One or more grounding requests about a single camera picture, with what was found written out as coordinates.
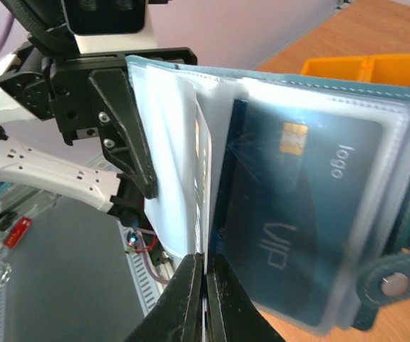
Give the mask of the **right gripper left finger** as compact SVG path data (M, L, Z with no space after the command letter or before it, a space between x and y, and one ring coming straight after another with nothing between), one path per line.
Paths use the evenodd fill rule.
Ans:
M186 255L156 305L126 340L200 341L203 329L203 276L203 255Z

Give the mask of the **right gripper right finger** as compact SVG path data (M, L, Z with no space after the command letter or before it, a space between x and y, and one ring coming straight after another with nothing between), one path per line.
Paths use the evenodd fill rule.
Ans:
M209 341L284 340L255 308L223 255L210 255L205 280Z

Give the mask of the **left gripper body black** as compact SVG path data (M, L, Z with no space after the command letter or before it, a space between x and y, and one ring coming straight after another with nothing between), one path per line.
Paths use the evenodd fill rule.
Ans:
M67 145L80 140L80 131L95 128L96 115L88 78L91 71L119 68L125 57L198 63L190 48L155 48L111 53L45 56L33 46L16 52L15 61L0 75L0 88L39 120L55 119Z

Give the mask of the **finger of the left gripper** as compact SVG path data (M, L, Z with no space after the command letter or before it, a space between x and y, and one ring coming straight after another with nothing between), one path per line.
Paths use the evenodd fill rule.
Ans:
M146 199L158 194L158 181L135 94L119 69L90 72L88 88L107 161L126 174Z

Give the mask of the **dark blue VIP card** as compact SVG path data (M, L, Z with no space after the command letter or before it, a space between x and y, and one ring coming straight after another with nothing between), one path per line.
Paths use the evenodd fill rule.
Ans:
M214 247L254 303L322 325L383 133L373 120L234 102Z

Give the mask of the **teal leather card holder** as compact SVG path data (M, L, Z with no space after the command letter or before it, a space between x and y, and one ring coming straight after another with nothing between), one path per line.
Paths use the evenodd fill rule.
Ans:
M170 255L317 335L410 298L410 87L126 63Z

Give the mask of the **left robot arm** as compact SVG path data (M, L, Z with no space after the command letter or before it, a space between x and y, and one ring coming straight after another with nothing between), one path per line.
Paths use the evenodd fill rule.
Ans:
M127 58L197 63L158 48L148 1L5 1L28 33L0 60L0 182L84 202L129 226L158 178Z

